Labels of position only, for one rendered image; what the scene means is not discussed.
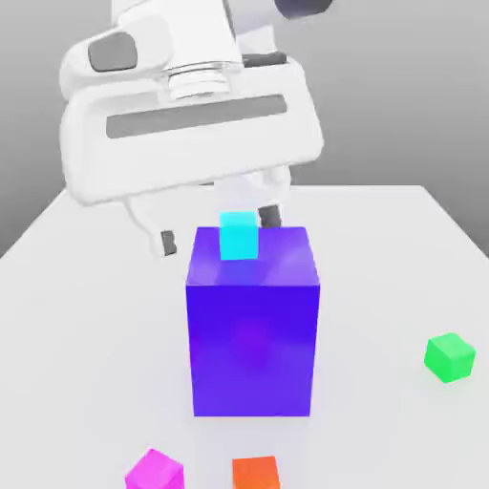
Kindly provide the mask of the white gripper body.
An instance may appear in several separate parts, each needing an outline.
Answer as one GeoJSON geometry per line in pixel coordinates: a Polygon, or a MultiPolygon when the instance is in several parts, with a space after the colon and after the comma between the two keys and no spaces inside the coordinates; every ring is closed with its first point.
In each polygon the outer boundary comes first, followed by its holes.
{"type": "Polygon", "coordinates": [[[311,162],[323,145],[293,59],[242,70],[228,94],[175,100],[150,79],[92,86],[60,124],[66,186],[84,205],[311,162]]]}

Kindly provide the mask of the small cyan cube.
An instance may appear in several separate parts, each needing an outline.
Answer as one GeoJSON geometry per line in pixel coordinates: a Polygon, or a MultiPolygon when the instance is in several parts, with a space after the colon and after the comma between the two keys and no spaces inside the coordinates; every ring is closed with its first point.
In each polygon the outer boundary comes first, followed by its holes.
{"type": "Polygon", "coordinates": [[[222,260],[258,258],[259,231],[255,212],[222,212],[219,235],[222,260]]]}

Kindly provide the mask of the small green cube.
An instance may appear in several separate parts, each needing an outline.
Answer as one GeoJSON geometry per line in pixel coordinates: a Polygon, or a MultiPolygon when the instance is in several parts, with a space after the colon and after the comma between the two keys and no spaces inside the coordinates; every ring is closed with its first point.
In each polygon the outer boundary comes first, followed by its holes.
{"type": "Polygon", "coordinates": [[[441,382],[451,383],[469,377],[476,357],[476,349],[454,332],[428,340],[424,365],[441,382]]]}

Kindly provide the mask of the small magenta cube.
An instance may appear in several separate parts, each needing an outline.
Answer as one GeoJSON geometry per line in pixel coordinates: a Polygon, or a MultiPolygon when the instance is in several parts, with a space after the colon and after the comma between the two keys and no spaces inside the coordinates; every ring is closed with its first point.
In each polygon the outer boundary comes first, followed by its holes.
{"type": "Polygon", "coordinates": [[[185,489],[183,465],[150,449],[125,477],[126,489],[185,489]]]}

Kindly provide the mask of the small orange cube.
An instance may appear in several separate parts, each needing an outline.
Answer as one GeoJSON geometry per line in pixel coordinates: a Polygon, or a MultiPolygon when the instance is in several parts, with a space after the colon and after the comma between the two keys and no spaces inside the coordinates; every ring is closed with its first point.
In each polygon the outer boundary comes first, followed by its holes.
{"type": "Polygon", "coordinates": [[[233,489],[281,489],[273,456],[233,459],[232,478],[233,489]]]}

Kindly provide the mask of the large purple box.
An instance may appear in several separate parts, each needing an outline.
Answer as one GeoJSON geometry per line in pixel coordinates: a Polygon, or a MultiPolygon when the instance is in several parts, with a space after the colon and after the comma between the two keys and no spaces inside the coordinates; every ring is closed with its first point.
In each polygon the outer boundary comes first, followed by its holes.
{"type": "Polygon", "coordinates": [[[198,229],[186,280],[196,416],[310,413],[320,280],[303,227],[262,228],[255,260],[223,261],[198,229]]]}

